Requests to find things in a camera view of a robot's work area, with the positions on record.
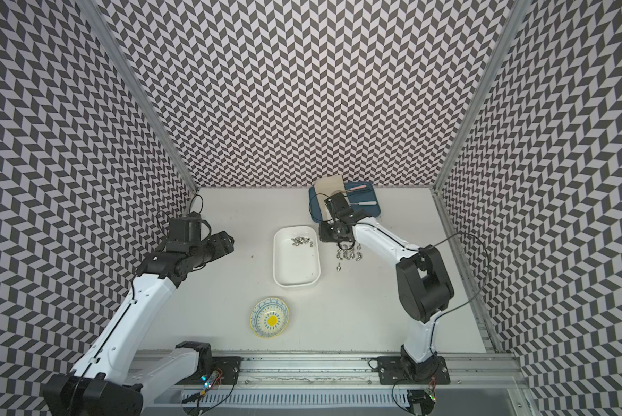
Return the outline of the removed silver wing nuts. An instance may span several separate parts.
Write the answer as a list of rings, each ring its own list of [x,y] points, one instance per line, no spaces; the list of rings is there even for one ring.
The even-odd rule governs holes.
[[[336,258],[338,260],[336,271],[341,272],[342,262],[355,261],[359,262],[362,260],[363,255],[361,253],[361,245],[357,244],[356,246],[350,249],[343,249],[341,247],[338,248]]]

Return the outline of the white storage box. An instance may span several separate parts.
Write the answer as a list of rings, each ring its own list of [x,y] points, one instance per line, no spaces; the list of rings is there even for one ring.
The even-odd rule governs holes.
[[[293,246],[292,237],[310,237],[314,247]],[[298,225],[281,228],[274,234],[273,278],[283,289],[313,287],[321,277],[319,239],[314,228]]]

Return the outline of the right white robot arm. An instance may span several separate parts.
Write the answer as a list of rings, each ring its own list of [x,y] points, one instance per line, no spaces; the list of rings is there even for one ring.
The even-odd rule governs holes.
[[[437,324],[455,295],[439,250],[410,244],[364,213],[320,222],[319,238],[340,248],[361,244],[392,265],[400,304],[411,318],[399,367],[410,381],[432,378],[443,367],[435,345]]]

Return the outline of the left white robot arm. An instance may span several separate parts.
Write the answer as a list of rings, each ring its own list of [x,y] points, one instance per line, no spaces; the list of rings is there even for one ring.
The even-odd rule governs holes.
[[[139,415],[158,396],[189,377],[212,388],[220,377],[208,343],[184,341],[171,353],[130,375],[130,365],[158,312],[189,272],[234,251],[219,232],[203,240],[173,242],[147,256],[108,326],[68,374],[42,388],[53,415]]]

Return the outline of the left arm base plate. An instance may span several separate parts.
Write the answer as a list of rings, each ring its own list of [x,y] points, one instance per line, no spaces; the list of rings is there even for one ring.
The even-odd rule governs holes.
[[[220,377],[222,386],[233,386],[238,381],[241,363],[242,358],[236,355],[214,357],[208,367],[199,369],[191,376],[181,379],[177,386],[200,386],[208,381],[214,371],[222,374]]]

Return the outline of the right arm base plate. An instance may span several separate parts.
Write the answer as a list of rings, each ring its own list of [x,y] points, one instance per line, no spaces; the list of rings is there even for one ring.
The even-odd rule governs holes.
[[[376,359],[380,384],[430,384],[449,385],[451,377],[444,357],[434,355],[426,362],[416,363],[406,357],[380,356]]]

